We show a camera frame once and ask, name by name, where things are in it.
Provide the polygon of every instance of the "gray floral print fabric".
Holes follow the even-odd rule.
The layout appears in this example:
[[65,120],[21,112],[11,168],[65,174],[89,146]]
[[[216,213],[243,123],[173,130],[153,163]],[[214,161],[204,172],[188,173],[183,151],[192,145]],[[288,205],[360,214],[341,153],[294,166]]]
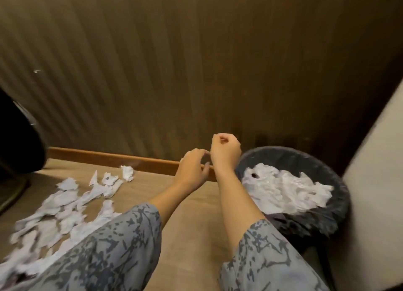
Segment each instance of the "gray floral print fabric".
[[[39,276],[31,290],[143,290],[161,251],[156,207],[140,204],[90,234]],[[266,220],[243,235],[223,264],[224,291],[327,291],[291,244]]]
[[328,291],[296,249],[267,220],[245,232],[230,262],[221,267],[224,291]]
[[159,212],[140,204],[68,251],[31,290],[143,290],[160,252]]

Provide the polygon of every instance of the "baseboard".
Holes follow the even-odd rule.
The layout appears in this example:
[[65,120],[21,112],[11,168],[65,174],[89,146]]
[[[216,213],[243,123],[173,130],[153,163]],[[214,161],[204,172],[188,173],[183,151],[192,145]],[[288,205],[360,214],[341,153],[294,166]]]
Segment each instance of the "baseboard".
[[[179,166],[178,161],[60,147],[49,147],[48,158],[109,167],[120,167],[121,165],[132,166],[134,170],[165,175],[175,175]],[[212,166],[210,167],[208,180],[216,182],[216,176]]]

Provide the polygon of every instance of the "person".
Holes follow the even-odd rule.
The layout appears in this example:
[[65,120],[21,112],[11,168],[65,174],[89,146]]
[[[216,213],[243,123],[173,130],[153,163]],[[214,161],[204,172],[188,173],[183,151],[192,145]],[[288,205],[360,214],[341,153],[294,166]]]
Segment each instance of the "person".
[[207,180],[209,163],[201,169],[200,161],[208,153],[234,254],[221,267],[221,289],[328,290],[237,179],[234,169],[241,147],[235,136],[225,133],[213,136],[210,152],[187,152],[171,186],[90,234],[40,275],[31,289],[143,290],[158,263],[162,229],[179,204]]

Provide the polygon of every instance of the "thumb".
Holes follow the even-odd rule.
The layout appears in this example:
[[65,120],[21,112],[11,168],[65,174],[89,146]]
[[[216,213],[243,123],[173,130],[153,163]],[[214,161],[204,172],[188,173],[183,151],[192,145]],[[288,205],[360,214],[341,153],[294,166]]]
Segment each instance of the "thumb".
[[203,171],[201,172],[201,175],[202,175],[205,179],[208,178],[208,172],[209,172],[209,170],[210,170],[210,162],[206,162],[206,163],[204,164]]

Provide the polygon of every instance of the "wooden floor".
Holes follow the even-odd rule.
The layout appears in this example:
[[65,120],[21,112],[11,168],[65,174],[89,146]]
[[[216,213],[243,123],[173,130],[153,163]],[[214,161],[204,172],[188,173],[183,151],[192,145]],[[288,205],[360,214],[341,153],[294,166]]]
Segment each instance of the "wooden floor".
[[[94,171],[101,177],[105,172],[121,176],[121,169],[50,159],[45,168],[32,173],[32,186],[0,217],[0,258],[11,252],[8,243],[15,221],[35,212],[42,201],[56,192],[56,184],[73,177],[79,184],[79,194],[90,189]],[[136,172],[132,182],[125,182],[111,198],[116,212],[125,212],[164,190],[173,177]],[[87,220],[98,214],[103,198],[88,203],[84,211]],[[174,212],[162,233],[159,264],[147,285],[153,290],[219,290],[217,278],[220,265],[231,258],[222,223],[217,183],[206,182],[191,194]]]

